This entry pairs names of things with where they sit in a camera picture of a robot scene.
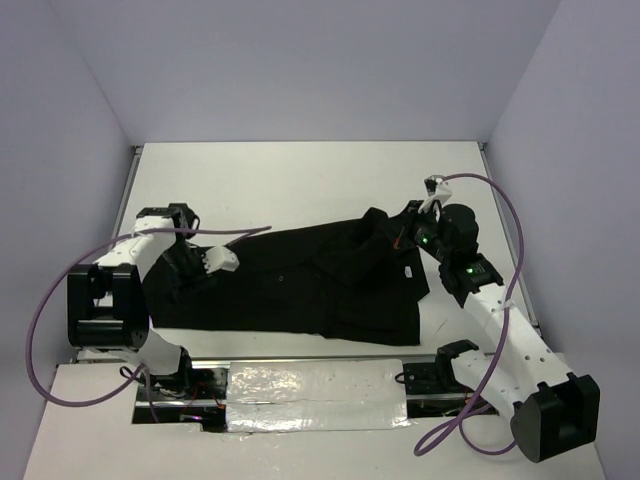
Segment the black long sleeve shirt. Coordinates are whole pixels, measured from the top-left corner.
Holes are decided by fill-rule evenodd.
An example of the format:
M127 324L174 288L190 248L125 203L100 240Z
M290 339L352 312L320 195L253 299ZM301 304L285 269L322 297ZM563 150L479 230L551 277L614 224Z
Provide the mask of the black long sleeve shirt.
M159 328L320 335L389 346L420 343L430 289L417 247L395 243L401 216L267 233L234 243L240 265L193 286L159 260L143 285Z

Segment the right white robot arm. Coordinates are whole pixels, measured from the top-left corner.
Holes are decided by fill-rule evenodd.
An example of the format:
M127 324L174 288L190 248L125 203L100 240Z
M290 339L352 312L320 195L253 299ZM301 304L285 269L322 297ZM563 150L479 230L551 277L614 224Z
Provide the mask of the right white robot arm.
M434 258L445 290L485 331L491 354L470 340L439 348L435 380L472 390L509 423L515 445L539 463L596 439L600 389L576 375L513 302L513 287L478 250L479 226L465 205L412 201L401 214L399 246Z

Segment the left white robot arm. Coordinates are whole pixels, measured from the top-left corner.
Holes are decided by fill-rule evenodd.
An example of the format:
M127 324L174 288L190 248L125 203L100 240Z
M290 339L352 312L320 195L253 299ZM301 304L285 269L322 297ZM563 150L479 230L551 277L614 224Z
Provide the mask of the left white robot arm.
M195 388L192 360L184 347L151 329L143 281L163 260L169 265L171 299L183 300L206 285L210 276L203 255L188 243L198 224L185 203L146 207L136 216L133 234L66 276L71 345L146 366L151 384L178 399Z

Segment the glossy white tape sheet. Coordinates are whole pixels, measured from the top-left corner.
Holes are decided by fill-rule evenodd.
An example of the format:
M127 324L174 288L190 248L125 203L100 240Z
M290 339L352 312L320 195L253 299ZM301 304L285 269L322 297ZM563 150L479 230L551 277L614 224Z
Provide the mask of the glossy white tape sheet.
M234 433L370 431L410 424L399 360L235 362L226 389Z

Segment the white front board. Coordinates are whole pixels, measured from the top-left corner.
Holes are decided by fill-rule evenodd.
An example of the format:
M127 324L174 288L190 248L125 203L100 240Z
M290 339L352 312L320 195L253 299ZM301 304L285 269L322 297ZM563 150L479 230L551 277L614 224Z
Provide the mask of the white front board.
M593 445L541 463L509 444L495 416L469 419L460 433L418 457L436 425L300 433L207 433L198 425L135 424L136 391L88 408L49 404L25 469L28 479L601 479Z

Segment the aluminium table edge rail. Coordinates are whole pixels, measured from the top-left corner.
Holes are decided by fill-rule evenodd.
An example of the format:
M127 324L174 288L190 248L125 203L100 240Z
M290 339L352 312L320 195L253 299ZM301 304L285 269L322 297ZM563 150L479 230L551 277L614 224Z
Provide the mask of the aluminium table edge rail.
M489 164L489 159L487 156L488 143L478 142L477 146L479 148L479 152L481 155L486 177L489 178L490 180L495 181L495 176L491 170L491 166ZM514 266L517 266L518 260L520 258L520 249L518 245L517 229L515 228L513 215L511 214L508 208L508 205L505 203L503 196L499 192L497 192L495 189L492 189L492 194L494 197L498 215L500 217L500 222L501 222L503 233L505 235L505 239L508 245L512 263ZM531 324L533 329L536 331L538 336L541 339L543 339L544 338L543 331L540 327L537 315L532 306L531 298L529 295L527 285L523 278L522 270L519 270L518 272L518 280L516 283L516 288L514 289L513 299L516 302L516 305L523 311L524 315L528 318L529 323Z

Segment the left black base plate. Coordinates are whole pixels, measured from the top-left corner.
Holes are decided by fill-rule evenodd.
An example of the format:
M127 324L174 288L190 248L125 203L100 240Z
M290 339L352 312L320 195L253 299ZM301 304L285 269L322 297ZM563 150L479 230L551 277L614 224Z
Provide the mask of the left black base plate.
M155 398L176 400L226 398L228 371L224 368L183 368L172 375L151 376L151 393Z

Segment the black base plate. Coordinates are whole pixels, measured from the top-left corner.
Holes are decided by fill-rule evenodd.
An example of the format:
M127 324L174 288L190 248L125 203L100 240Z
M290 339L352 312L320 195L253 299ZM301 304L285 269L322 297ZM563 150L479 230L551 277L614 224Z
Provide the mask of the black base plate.
M151 393L155 398L176 400L226 398L228 371L224 368L183 368L172 375L151 376Z
M472 394L474 390L454 378L449 363L405 363L395 381L408 395Z

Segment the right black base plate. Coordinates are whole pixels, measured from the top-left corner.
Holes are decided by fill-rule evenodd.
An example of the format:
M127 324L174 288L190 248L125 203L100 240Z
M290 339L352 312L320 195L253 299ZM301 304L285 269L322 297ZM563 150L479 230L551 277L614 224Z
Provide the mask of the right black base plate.
M454 378L449 363L405 363L395 381L408 395L472 394L474 390Z

